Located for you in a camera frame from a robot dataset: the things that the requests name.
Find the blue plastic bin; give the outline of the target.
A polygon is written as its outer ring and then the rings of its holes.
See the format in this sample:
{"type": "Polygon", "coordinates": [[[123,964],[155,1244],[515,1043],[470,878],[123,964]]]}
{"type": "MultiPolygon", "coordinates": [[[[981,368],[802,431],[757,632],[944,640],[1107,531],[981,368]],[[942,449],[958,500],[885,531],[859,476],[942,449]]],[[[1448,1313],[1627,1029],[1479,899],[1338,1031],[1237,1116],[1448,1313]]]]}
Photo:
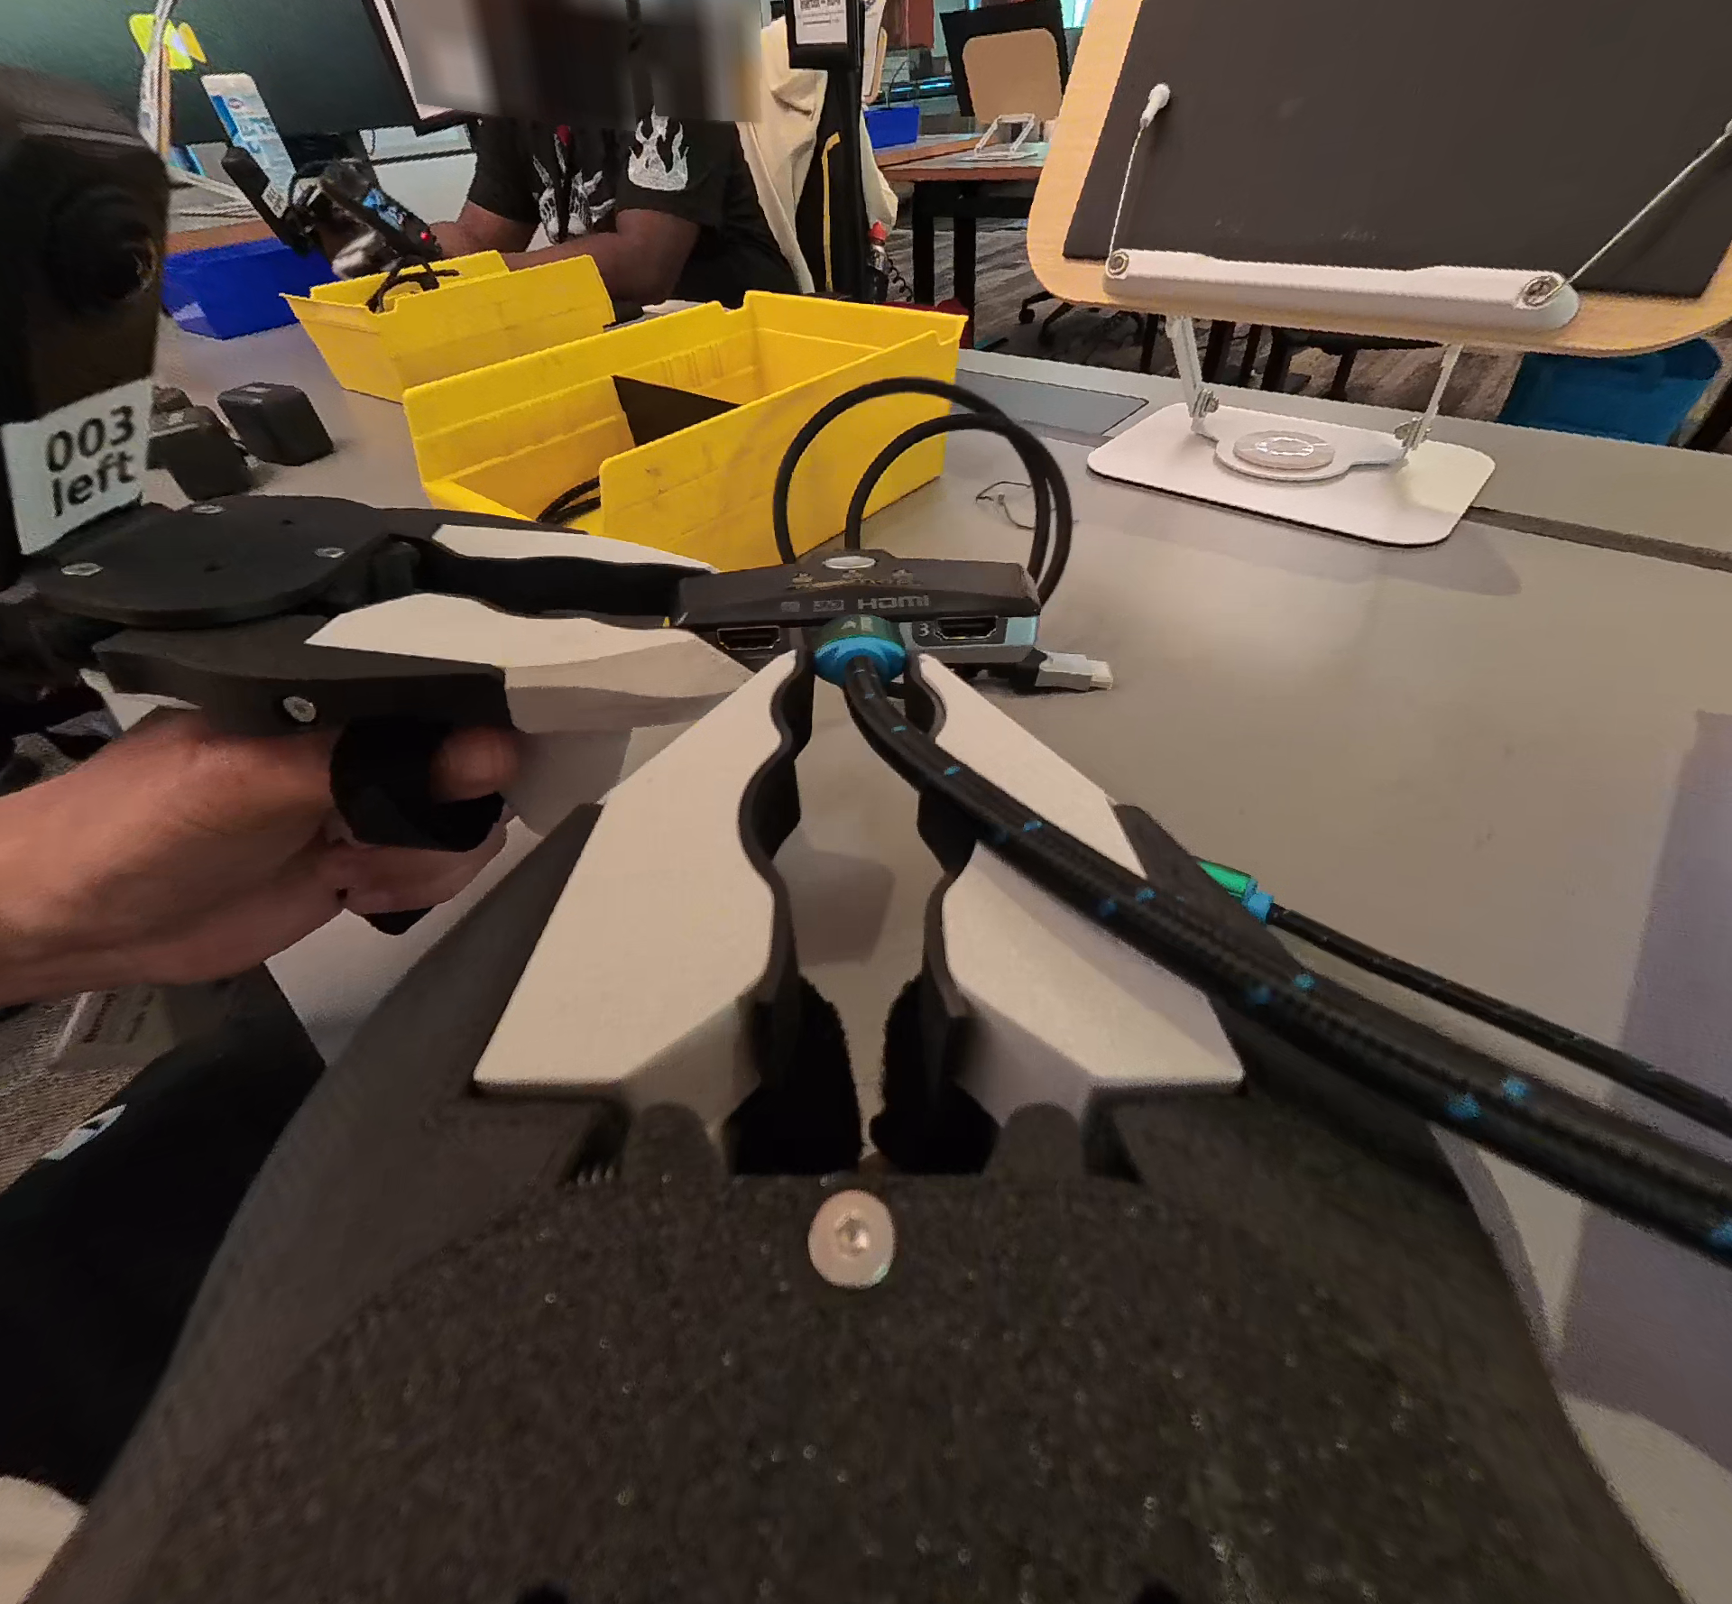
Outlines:
{"type": "Polygon", "coordinates": [[[293,325],[289,301],[334,279],[318,250],[296,254],[269,236],[176,250],[163,260],[161,309],[194,337],[228,340],[293,325]]]}

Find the person's left hand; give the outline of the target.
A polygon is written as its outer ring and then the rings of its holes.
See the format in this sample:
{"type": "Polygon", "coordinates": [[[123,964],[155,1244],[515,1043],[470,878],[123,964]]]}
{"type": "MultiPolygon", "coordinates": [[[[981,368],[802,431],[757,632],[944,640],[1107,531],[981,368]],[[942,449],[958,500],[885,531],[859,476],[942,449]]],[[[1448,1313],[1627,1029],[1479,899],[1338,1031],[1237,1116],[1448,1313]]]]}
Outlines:
{"type": "Polygon", "coordinates": [[[334,742],[159,710],[5,795],[1,1006],[235,976],[342,913],[440,905],[503,850],[503,827],[468,854],[357,844],[330,797],[334,742]]]}

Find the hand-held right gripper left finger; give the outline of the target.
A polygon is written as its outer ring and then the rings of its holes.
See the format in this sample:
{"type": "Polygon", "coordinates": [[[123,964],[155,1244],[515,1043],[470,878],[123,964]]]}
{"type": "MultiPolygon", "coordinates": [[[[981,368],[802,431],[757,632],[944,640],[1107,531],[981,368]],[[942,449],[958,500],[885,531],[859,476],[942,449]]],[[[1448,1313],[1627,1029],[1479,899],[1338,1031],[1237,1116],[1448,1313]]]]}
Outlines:
{"type": "Polygon", "coordinates": [[[680,1106],[743,1173],[861,1151],[836,1010],[802,978],[775,856],[800,819],[812,665],[775,655],[596,811],[472,1082],[680,1106]]]}

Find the black hdmi switch box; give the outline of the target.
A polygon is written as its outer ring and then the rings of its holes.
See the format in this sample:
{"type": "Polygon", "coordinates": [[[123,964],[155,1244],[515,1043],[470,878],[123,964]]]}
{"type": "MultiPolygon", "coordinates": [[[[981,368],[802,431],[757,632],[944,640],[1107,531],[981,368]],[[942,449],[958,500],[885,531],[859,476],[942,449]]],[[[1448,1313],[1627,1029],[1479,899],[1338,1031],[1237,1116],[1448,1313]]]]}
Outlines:
{"type": "Polygon", "coordinates": [[[903,645],[977,665],[1029,649],[1040,610],[1017,563],[822,549],[765,569],[684,577],[668,620],[749,665],[853,618],[885,624],[903,645]]]}
{"type": "MultiPolygon", "coordinates": [[[[865,466],[853,484],[844,514],[844,545],[855,551],[865,500],[881,476],[912,447],[940,437],[950,427],[981,431],[1003,441],[1027,472],[1033,498],[1033,523],[1027,575],[1035,594],[1050,598],[1068,565],[1072,541],[1072,502],[1068,484],[1050,449],[1025,425],[997,405],[948,380],[883,378],[859,384],[820,405],[794,433],[773,474],[769,520],[777,555],[794,561],[790,539],[788,498],[800,457],[814,439],[842,415],[867,401],[891,398],[924,398],[950,401],[956,409],[946,419],[926,419],[897,433],[865,466]]],[[[907,651],[932,653],[960,677],[993,677],[1017,693],[1036,691],[1105,691],[1113,685],[1111,669],[1084,655],[1050,653],[1036,645],[1036,618],[924,618],[897,626],[897,640],[907,651]]]]}

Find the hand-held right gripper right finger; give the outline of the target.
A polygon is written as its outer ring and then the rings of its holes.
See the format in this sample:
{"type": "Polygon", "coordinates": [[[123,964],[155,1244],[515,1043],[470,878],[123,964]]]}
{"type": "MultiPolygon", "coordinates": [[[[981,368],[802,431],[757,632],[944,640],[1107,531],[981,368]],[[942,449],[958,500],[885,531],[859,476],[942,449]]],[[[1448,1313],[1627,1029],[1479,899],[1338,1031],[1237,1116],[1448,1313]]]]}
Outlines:
{"type": "Polygon", "coordinates": [[[940,868],[916,976],[887,1015],[877,1151],[970,1173],[1027,1106],[1088,1130],[1121,1102],[1237,1090],[1241,1061],[1204,994],[1021,876],[948,789],[968,769],[1025,807],[1017,829],[1074,836],[1139,884],[1151,838],[1137,846],[1103,789],[940,663],[911,663],[873,707],[873,748],[914,787],[940,868]]]}

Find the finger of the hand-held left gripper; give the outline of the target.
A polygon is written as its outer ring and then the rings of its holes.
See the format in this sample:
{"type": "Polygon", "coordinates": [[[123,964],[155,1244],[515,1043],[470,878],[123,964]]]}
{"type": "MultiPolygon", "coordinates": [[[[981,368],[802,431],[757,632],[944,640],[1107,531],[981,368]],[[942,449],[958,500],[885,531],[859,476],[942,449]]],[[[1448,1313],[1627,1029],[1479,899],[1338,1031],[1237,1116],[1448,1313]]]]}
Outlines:
{"type": "Polygon", "coordinates": [[[682,583],[716,569],[680,553],[499,518],[399,518],[383,596],[458,596],[519,618],[664,620],[682,583]]]}
{"type": "Polygon", "coordinates": [[[749,677],[680,628],[499,610],[355,610],[328,620],[312,644],[499,667],[509,722],[525,738],[505,801],[537,836],[603,799],[635,728],[692,722],[749,677]]]}

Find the black power adapter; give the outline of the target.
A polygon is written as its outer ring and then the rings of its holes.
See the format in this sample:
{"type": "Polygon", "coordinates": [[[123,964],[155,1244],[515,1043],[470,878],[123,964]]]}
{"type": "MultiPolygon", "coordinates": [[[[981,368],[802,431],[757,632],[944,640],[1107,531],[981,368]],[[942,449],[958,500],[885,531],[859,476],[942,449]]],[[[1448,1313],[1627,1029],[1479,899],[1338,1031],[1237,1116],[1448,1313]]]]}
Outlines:
{"type": "Polygon", "coordinates": [[[190,506],[255,490],[251,460],[228,423],[174,386],[151,388],[145,464],[190,506]]]}
{"type": "Polygon", "coordinates": [[[269,466],[308,466],[334,455],[334,441],[308,396],[285,382],[249,380],[216,396],[241,449],[269,466]]]}

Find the white hooded jacket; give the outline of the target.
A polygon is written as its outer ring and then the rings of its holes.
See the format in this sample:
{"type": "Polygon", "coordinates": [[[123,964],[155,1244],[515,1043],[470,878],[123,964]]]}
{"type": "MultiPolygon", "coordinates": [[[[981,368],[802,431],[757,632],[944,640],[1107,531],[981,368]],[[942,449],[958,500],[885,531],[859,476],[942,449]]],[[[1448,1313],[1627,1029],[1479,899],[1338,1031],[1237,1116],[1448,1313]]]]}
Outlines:
{"type": "Polygon", "coordinates": [[[848,297],[836,238],[849,216],[867,234],[895,228],[899,205],[857,122],[859,173],[844,165],[846,92],[826,69],[790,65],[787,22],[761,28],[757,120],[737,124],[767,228],[800,293],[848,297]]]}

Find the black handheld device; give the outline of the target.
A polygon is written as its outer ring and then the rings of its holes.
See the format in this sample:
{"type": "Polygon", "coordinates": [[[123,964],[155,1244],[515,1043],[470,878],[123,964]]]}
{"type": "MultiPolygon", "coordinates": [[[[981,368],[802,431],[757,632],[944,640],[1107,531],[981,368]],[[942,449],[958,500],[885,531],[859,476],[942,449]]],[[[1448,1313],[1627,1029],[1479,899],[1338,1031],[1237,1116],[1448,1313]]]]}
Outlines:
{"type": "Polygon", "coordinates": [[[379,315],[401,287],[436,291],[456,272],[444,266],[444,250],[430,224],[387,195],[375,177],[352,159],[332,159],[320,169],[302,165],[277,183],[239,146],[222,155],[228,183],[271,234],[294,254],[326,252],[342,279],[377,274],[365,307],[379,315]]]}

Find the small yellow plastic bin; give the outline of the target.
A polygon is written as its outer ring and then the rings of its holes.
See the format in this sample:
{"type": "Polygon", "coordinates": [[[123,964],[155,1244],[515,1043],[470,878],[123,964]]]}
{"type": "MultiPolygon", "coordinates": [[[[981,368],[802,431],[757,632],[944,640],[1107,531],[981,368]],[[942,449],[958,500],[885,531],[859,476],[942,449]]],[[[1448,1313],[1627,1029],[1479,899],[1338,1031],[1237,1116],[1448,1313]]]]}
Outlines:
{"type": "Polygon", "coordinates": [[[489,250],[283,299],[332,380],[379,401],[594,337],[615,321],[613,299],[588,258],[515,272],[489,250]]]}

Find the wooden book stand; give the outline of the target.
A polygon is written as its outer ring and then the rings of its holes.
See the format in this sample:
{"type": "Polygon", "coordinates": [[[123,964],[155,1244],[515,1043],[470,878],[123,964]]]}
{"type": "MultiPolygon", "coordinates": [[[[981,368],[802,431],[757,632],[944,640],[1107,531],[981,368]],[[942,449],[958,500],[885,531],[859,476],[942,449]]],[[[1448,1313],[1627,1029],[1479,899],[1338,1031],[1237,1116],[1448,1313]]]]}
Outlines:
{"type": "Polygon", "coordinates": [[[1090,466],[1440,543],[1432,437],[1223,401],[1194,321],[1621,358],[1727,321],[1727,0],[1092,0],[1027,226],[1058,299],[1164,321],[1180,399],[1090,466]]]}

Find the blue container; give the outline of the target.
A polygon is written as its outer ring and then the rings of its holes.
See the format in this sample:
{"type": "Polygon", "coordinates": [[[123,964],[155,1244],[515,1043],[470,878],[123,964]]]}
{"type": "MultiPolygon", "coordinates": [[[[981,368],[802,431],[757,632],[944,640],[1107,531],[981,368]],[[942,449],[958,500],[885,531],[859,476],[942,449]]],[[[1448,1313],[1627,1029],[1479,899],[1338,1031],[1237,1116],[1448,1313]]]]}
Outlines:
{"type": "Polygon", "coordinates": [[[1668,445],[1719,376],[1704,337],[1625,358],[1527,354],[1497,423],[1635,445],[1668,445]]]}

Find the wooden table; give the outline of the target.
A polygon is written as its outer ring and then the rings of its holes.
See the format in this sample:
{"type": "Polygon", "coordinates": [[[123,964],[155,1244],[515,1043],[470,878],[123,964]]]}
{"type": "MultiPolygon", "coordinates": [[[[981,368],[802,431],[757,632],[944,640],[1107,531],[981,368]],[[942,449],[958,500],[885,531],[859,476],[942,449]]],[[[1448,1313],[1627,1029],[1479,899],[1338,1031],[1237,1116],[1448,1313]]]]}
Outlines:
{"type": "Polygon", "coordinates": [[[881,173],[907,195],[911,214],[912,297],[934,305],[936,238],[950,236],[950,297],[973,313],[977,228],[1027,226],[1033,197],[1048,155],[1046,142],[981,152],[964,142],[920,142],[885,152],[881,173]]]}

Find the large yellow plastic bin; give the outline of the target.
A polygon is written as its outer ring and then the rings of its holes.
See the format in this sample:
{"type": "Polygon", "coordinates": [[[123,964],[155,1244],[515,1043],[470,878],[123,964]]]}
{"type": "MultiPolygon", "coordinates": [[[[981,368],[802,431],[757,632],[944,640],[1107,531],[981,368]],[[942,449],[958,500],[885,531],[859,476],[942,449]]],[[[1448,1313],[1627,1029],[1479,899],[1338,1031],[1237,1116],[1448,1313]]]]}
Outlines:
{"type": "Polygon", "coordinates": [[[415,384],[403,409],[434,508],[539,520],[594,484],[578,529],[741,571],[777,559],[771,486],[798,429],[871,380],[954,380],[968,333],[753,291],[415,384]]]}

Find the white wipes canister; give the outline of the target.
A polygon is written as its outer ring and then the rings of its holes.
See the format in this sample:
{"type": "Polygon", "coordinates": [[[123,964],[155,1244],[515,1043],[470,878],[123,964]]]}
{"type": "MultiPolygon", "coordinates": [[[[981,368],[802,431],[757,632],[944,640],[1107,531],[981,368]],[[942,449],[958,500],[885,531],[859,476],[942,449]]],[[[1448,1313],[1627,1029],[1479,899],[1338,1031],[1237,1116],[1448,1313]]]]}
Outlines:
{"type": "Polygon", "coordinates": [[[228,144],[259,165],[269,185],[285,193],[293,183],[293,161],[271,112],[247,73],[204,73],[204,94],[224,126],[228,144]]]}

